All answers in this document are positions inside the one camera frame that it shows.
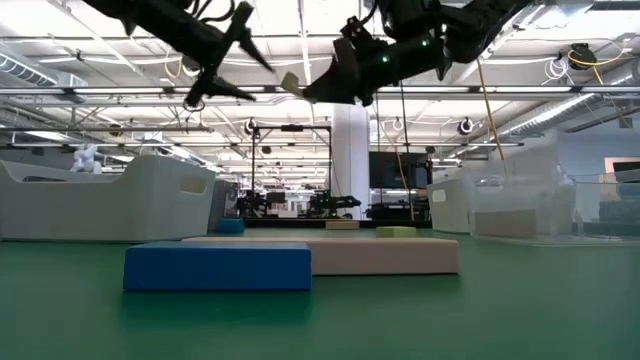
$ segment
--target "white barrier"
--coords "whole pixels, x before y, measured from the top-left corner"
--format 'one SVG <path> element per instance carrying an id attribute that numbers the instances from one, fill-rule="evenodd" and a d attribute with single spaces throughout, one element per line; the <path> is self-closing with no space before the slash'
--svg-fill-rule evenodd
<path id="1" fill-rule="evenodd" d="M 160 156 L 139 156 L 120 176 L 0 161 L 0 238 L 144 242 L 203 235 L 214 181 L 209 170 Z"/>

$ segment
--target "pillar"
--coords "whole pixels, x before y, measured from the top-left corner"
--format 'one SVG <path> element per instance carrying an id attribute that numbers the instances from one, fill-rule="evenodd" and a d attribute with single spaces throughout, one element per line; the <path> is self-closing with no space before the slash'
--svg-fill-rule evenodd
<path id="1" fill-rule="evenodd" d="M 360 207 L 338 210 L 350 213 L 354 220 L 366 220 L 369 208 L 369 113 L 360 105 L 334 105 L 333 196 L 352 195 L 362 202 Z"/>

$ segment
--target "beige platform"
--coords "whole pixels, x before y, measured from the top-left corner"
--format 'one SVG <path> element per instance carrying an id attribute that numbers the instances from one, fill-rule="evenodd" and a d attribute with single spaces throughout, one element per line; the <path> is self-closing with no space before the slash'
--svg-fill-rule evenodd
<path id="1" fill-rule="evenodd" d="M 359 221 L 332 220 L 325 224 L 327 230 L 360 230 Z"/>
<path id="2" fill-rule="evenodd" d="M 183 241 L 306 243 L 314 275 L 457 274 L 460 270 L 458 242 L 452 240 L 200 237 Z"/>

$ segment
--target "blue block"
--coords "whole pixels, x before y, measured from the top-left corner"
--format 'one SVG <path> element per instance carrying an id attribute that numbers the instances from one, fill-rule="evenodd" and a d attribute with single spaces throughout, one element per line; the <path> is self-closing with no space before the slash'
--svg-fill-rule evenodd
<path id="1" fill-rule="evenodd" d="M 310 290 L 304 244 L 156 242 L 127 249 L 127 291 Z"/>
<path id="2" fill-rule="evenodd" d="M 222 219 L 216 232 L 221 234 L 242 234 L 244 233 L 244 220 L 240 218 Z"/>

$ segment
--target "robotic arm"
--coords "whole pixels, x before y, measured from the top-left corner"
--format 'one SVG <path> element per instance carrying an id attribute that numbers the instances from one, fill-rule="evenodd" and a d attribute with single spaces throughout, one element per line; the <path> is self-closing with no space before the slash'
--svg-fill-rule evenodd
<path id="1" fill-rule="evenodd" d="M 197 107 L 203 95 L 226 95 L 255 100 L 255 98 L 217 75 L 222 60 L 234 41 L 262 66 L 273 72 L 251 40 L 251 30 L 245 24 L 253 7 L 242 1 L 235 7 L 231 1 L 231 25 L 226 32 L 208 25 L 218 19 L 198 20 L 187 13 L 194 0 L 85 0 L 106 16 L 122 21 L 125 32 L 131 35 L 140 26 L 171 45 L 176 51 L 201 67 L 198 80 L 187 96 L 186 105 Z"/>
<path id="2" fill-rule="evenodd" d="M 373 102 L 382 86 L 435 69 L 442 81 L 453 62 L 475 61 L 503 26 L 532 0 L 473 0 L 463 8 L 439 0 L 373 0 L 362 21 L 348 19 L 325 74 L 305 89 L 287 74 L 282 87 L 311 102 Z M 377 10 L 385 33 L 396 40 L 374 39 L 364 28 Z"/>
<path id="3" fill-rule="evenodd" d="M 200 0 L 85 0 L 104 15 L 122 21 L 127 35 L 136 26 L 164 40 L 201 67 L 198 80 L 185 100 L 197 107 L 204 95 L 226 95 L 255 100 L 217 75 L 232 43 L 238 41 L 248 55 L 270 71 L 273 69 L 251 40 L 245 24 L 253 7 L 232 1 L 231 25 L 226 32 L 208 25 L 209 20 L 185 10 Z M 372 0 L 371 13 L 362 21 L 348 19 L 342 38 L 334 41 L 335 55 L 325 74 L 299 89 L 289 73 L 282 87 L 311 102 L 373 102 L 382 86 L 435 69 L 443 80 L 453 62 L 469 63 L 482 54 L 502 27 L 533 0 L 473 0 L 463 8 L 440 4 L 440 0 Z M 364 28 L 378 10 L 385 33 L 396 42 L 374 39 Z"/>

